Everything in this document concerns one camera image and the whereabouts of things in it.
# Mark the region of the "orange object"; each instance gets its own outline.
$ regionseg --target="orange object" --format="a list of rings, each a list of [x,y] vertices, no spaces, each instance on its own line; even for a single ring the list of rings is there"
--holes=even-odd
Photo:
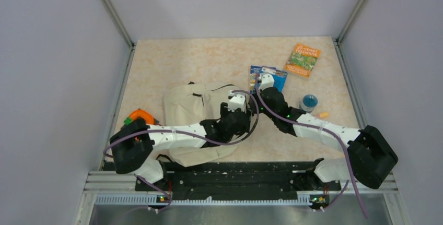
[[[139,117],[143,118],[146,121],[146,124],[150,124],[150,125],[156,124],[156,120],[152,117],[152,115],[150,115],[148,112],[146,112],[142,109],[137,109],[129,115],[129,118],[132,121],[139,118]]]
[[[326,118],[328,116],[329,116],[328,112],[323,112],[323,113],[319,113],[319,114],[314,115],[314,117],[319,118],[319,119],[323,119],[323,118]]]

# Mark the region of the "beige cloth bag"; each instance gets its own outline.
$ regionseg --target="beige cloth bag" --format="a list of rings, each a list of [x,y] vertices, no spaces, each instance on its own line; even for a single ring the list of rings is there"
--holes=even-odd
[[[227,83],[188,84],[164,95],[165,125],[182,126],[220,118],[220,104],[238,87]],[[212,148],[173,148],[169,157],[184,167],[210,162],[233,153],[237,145]]]

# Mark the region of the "blue lid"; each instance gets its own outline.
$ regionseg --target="blue lid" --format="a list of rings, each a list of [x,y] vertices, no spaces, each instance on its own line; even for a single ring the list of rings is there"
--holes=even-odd
[[[318,99],[312,94],[307,94],[305,97],[303,97],[303,104],[307,106],[308,108],[313,108],[317,106]]]

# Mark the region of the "metal frame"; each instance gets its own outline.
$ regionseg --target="metal frame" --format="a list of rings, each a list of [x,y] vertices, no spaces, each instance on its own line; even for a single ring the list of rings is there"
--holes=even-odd
[[[114,23],[117,30],[119,31],[120,35],[125,39],[125,42],[128,44],[128,46],[132,48],[134,46],[134,42],[131,40],[129,33],[127,32],[114,6],[112,5],[111,0],[101,0],[101,2],[103,3],[106,11],[111,17],[111,20]]]
[[[358,0],[357,4],[355,5],[354,9],[352,10],[351,15],[349,16],[348,20],[345,23],[345,26],[343,27],[342,31],[339,34],[339,37],[337,37],[337,43],[341,44],[345,37],[347,36],[347,33],[349,33],[352,25],[354,24],[354,21],[358,18],[358,15],[360,14],[361,10],[363,9],[365,3],[367,0]]]
[[[127,30],[125,29],[123,22],[118,16],[115,8],[113,7],[110,0],[101,0],[111,17],[114,25],[118,29],[120,35],[125,39],[125,42],[131,48],[131,53],[128,57],[126,68],[121,76],[121,84],[119,85],[119,94],[116,99],[115,108],[113,109],[112,121],[110,123],[110,129],[108,131],[107,140],[109,140],[110,136],[113,134],[115,129],[116,118],[118,117],[118,112],[120,110],[120,105],[123,99],[123,93],[126,86],[127,78],[129,75],[129,71],[131,68],[132,60],[135,53],[135,44],[131,40]],[[346,81],[346,85],[349,90],[349,95],[351,97],[351,101],[354,107],[355,114],[357,116],[357,121],[360,127],[364,127],[367,124],[365,113],[360,104],[358,98],[358,92],[352,79],[352,74],[349,69],[347,60],[342,52],[341,44],[343,40],[346,38],[349,33],[353,23],[358,18],[359,13],[361,12],[364,4],[367,0],[359,0],[353,9],[351,15],[349,16],[348,21],[340,32],[339,36],[334,39],[334,45],[337,52],[337,56],[339,58],[340,66],[343,71],[343,76]],[[150,196],[157,195],[158,192],[136,192],[135,191],[135,181],[136,178],[133,175],[118,175],[115,172],[107,172],[107,171],[91,171],[87,177],[85,188],[83,191],[83,196],[80,201],[79,209],[77,212],[77,217],[75,224],[89,224],[91,216],[93,215],[94,205],[98,197],[103,197],[103,195],[119,195],[121,196]],[[397,184],[395,183],[394,176],[390,174],[385,182],[382,184],[380,189],[372,190],[359,184],[359,191],[362,194],[383,194],[384,199],[386,201],[387,209],[389,215],[391,217],[391,221],[393,225],[410,225],[410,219],[405,211],[403,203],[401,201]],[[321,194],[320,191],[304,191],[300,192],[300,195],[309,195],[309,194]],[[352,186],[349,186],[348,189],[344,192],[345,194],[353,194]],[[196,205],[210,205],[210,203],[200,203],[196,202]]]

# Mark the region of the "blue packaged item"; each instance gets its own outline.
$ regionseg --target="blue packaged item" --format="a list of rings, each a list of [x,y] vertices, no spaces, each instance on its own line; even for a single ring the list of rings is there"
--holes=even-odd
[[[272,77],[274,77],[274,87],[276,87],[279,92],[282,92],[286,77],[288,77],[288,72],[278,70],[275,67],[263,66],[261,73],[270,73]]]

